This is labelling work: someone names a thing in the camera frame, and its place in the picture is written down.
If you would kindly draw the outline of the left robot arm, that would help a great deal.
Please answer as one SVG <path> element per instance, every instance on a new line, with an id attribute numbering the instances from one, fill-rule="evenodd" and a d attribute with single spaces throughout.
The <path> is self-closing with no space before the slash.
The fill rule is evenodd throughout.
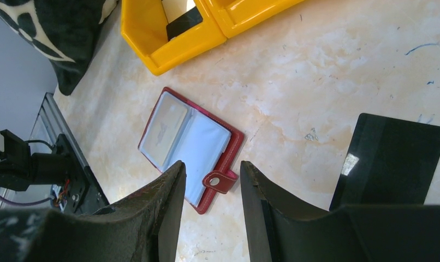
<path id="1" fill-rule="evenodd" d="M 70 177 L 74 169 L 70 154 L 33 153 L 30 142 L 0 130 L 0 187 L 26 191 L 31 185 L 63 184 Z"/>

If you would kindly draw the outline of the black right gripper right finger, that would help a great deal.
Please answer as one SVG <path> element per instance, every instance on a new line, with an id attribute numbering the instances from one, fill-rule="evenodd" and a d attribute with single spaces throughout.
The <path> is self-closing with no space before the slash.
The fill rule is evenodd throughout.
<path id="1" fill-rule="evenodd" d="M 251 261 L 440 261 L 440 205 L 346 205 L 327 211 L 249 161 L 240 184 Z"/>

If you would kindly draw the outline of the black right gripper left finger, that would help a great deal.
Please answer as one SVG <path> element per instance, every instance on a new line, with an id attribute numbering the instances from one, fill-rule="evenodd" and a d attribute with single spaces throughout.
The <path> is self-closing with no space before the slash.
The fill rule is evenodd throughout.
<path id="1" fill-rule="evenodd" d="M 0 261 L 174 261 L 186 166 L 91 215 L 1 209 Z"/>

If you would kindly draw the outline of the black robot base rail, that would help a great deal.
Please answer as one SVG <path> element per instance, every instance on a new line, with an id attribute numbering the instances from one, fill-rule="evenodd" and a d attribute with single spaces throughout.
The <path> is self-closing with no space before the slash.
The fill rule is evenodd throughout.
<path id="1" fill-rule="evenodd" d="M 73 168 L 63 185 L 51 186 L 50 193 L 55 197 L 50 201 L 53 209 L 66 214 L 90 215 L 110 204 L 90 166 L 81 163 L 79 153 L 65 134 L 58 136 L 55 152 L 69 157 Z"/>

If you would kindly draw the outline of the red leather card holder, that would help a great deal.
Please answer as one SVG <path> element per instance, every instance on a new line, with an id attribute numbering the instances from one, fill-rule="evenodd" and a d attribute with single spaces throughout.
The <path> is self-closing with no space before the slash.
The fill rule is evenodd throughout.
<path id="1" fill-rule="evenodd" d="M 158 105 L 172 99 L 188 109 L 169 154 L 160 168 L 154 165 L 142 143 Z M 216 194 L 227 194 L 238 179 L 232 164 L 245 135 L 226 121 L 169 87 L 163 88 L 140 139 L 138 150 L 160 172 L 178 160 L 186 166 L 185 199 L 200 215 L 205 214 Z"/>

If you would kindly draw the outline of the black card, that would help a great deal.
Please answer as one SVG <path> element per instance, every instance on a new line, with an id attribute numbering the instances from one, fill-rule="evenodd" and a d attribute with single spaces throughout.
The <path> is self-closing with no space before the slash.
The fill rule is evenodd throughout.
<path id="1" fill-rule="evenodd" d="M 361 113 L 329 209 L 425 202 L 440 159 L 440 126 Z"/>

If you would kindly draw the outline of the cream card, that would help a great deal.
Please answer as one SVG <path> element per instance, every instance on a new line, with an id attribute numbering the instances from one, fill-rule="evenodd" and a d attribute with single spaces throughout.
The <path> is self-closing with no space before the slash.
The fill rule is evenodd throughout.
<path id="1" fill-rule="evenodd" d="M 188 109 L 168 99 L 158 105 L 142 143 L 142 149 L 154 165 L 162 167 L 186 117 Z"/>

